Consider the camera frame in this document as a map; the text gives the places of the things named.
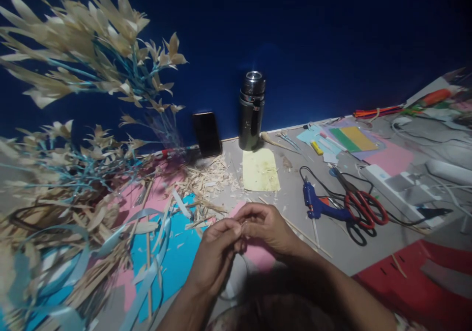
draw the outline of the yellow paper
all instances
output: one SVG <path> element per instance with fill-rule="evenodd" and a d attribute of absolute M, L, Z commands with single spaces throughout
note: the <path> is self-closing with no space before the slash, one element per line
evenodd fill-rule
<path fill-rule="evenodd" d="M 245 151 L 242 154 L 242 179 L 244 188 L 249 191 L 279 191 L 274 153 L 269 149 Z"/>
<path fill-rule="evenodd" d="M 341 128 L 341 131 L 348 137 L 361 151 L 377 150 L 377 146 L 367 138 L 357 127 Z"/>

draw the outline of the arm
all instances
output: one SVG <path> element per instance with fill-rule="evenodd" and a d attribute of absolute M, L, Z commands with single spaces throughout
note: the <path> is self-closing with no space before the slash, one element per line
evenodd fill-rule
<path fill-rule="evenodd" d="M 390 310 L 355 280 L 306 243 L 299 241 L 296 252 L 284 260 L 305 285 L 312 289 L 312 294 L 319 300 L 318 305 L 325 305 L 331 313 L 341 313 L 354 330 L 397 329 L 395 316 Z M 307 274 L 306 271 L 313 271 L 313 274 Z"/>
<path fill-rule="evenodd" d="M 301 241 L 274 206 L 245 205 L 235 216 L 242 234 L 262 238 L 310 290 L 319 307 L 341 313 L 354 330 L 396 330 L 395 316 L 363 287 Z"/>
<path fill-rule="evenodd" d="M 235 253 L 241 225 L 222 219 L 205 230 L 187 281 L 156 331 L 197 331 L 205 325 Z"/>
<path fill-rule="evenodd" d="M 201 330 L 214 301 L 214 296 L 202 293 L 185 283 L 157 327 L 157 331 Z"/>

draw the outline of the hand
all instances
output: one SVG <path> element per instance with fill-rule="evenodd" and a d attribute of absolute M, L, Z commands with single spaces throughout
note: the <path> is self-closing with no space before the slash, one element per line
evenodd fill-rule
<path fill-rule="evenodd" d="M 263 239 L 279 255 L 293 255 L 302 242 L 272 205 L 247 203 L 234 220 L 242 224 L 243 236 Z"/>
<path fill-rule="evenodd" d="M 241 252 L 241 225 L 229 218 L 205 230 L 185 283 L 195 293 L 216 296 L 236 252 Z"/>

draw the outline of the dark blue wall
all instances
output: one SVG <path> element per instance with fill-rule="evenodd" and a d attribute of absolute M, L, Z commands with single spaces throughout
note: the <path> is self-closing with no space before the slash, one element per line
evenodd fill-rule
<path fill-rule="evenodd" d="M 39 0 L 23 1 L 41 10 L 38 15 L 47 12 Z M 221 136 L 237 135 L 238 87 L 250 69 L 267 75 L 263 129 L 270 130 L 398 104 L 465 65 L 472 53 L 467 0 L 130 2 L 151 19 L 141 38 L 179 35 L 190 63 L 166 70 L 161 79 L 176 82 L 175 101 L 187 106 L 178 119 L 189 144 L 195 141 L 192 112 L 214 111 Z M 9 0 L 0 3 L 12 9 Z M 4 70 L 0 82 L 0 135 L 74 119 L 76 131 L 100 123 L 119 138 L 125 128 L 153 138 L 140 128 L 118 130 L 120 110 L 136 109 L 107 94 L 74 94 L 39 110 L 21 95 L 27 85 Z"/>

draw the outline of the smartphone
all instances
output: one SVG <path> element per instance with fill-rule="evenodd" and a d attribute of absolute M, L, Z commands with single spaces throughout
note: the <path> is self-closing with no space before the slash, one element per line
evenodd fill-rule
<path fill-rule="evenodd" d="M 197 134 L 198 145 L 202 157 L 217 156 L 222 153 L 221 141 L 213 112 L 192 115 L 193 127 Z"/>

